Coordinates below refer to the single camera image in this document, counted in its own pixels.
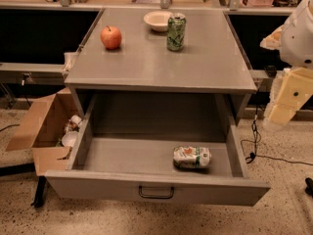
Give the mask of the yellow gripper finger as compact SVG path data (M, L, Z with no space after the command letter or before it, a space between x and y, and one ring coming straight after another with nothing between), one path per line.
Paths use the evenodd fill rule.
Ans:
M279 26L271 34L263 38L260 47L268 50L279 50L281 48L282 27Z
M312 96L312 69L294 68L276 77L267 105L267 125L286 126Z

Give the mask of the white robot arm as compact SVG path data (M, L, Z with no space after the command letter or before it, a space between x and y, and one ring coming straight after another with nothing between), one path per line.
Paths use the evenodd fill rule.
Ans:
M274 78L264 113L264 128L277 131L313 96L313 0L302 0L260 46L278 50L281 60L291 65Z

